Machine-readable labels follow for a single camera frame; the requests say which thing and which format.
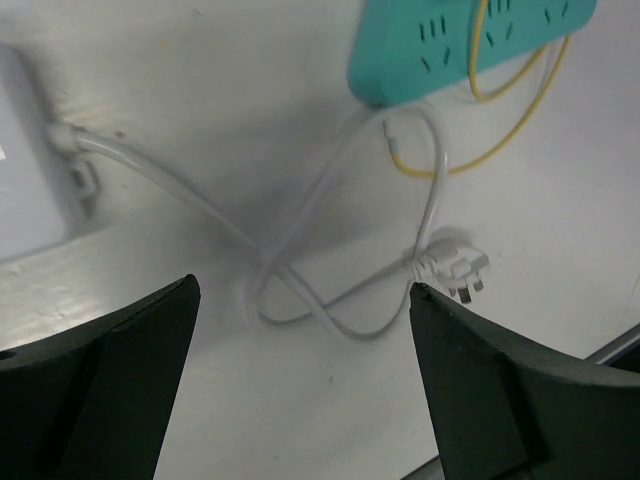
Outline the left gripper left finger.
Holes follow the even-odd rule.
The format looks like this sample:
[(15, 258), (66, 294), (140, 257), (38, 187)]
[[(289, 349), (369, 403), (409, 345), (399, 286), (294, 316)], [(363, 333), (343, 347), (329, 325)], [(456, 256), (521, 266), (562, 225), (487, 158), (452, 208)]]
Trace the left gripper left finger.
[(2, 478), (153, 478), (200, 300), (188, 275), (2, 351)]

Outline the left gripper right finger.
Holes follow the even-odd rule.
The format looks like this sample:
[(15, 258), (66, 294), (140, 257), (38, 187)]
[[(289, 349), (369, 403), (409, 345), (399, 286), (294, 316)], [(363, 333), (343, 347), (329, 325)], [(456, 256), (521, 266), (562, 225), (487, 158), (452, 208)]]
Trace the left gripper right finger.
[(445, 478), (638, 477), (639, 347), (588, 362), (425, 284), (410, 325)]

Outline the white colourful power strip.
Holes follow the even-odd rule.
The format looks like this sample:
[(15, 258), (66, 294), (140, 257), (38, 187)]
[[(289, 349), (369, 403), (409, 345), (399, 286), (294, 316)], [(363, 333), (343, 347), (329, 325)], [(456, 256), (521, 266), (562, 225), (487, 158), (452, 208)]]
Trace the white colourful power strip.
[(18, 53), (1, 45), (1, 261), (74, 238), (96, 192), (88, 166), (65, 160)]

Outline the teal triangular socket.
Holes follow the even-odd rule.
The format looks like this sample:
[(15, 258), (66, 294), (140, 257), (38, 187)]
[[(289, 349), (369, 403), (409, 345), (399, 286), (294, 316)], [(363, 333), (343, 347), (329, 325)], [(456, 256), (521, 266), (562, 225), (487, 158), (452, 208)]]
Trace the teal triangular socket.
[[(351, 93), (369, 106), (389, 107), (464, 80), (478, 6), (456, 0), (368, 2), (347, 69)], [(595, 0), (488, 2), (478, 70), (581, 29), (595, 9)]]

